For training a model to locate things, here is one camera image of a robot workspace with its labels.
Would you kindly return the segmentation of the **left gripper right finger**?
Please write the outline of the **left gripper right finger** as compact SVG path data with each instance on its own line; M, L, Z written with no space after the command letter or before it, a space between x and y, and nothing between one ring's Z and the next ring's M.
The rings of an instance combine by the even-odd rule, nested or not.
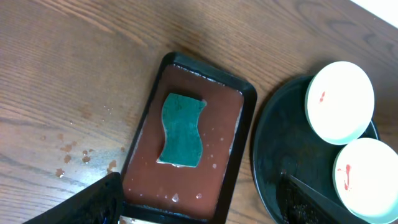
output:
M290 174L282 174L276 196L285 223L365 223Z

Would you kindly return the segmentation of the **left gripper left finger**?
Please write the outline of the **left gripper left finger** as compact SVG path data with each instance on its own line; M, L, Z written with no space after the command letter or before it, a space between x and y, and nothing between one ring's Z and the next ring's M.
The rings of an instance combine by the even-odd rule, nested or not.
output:
M25 224L115 224L123 200L121 174L112 172Z

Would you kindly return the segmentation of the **green scouring sponge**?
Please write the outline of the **green scouring sponge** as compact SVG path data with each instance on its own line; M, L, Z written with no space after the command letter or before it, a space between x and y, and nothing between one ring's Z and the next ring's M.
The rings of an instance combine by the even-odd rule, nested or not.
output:
M203 154L198 130L200 115L206 102L170 93L162 106L161 118L165 134L160 164L175 167L197 167Z

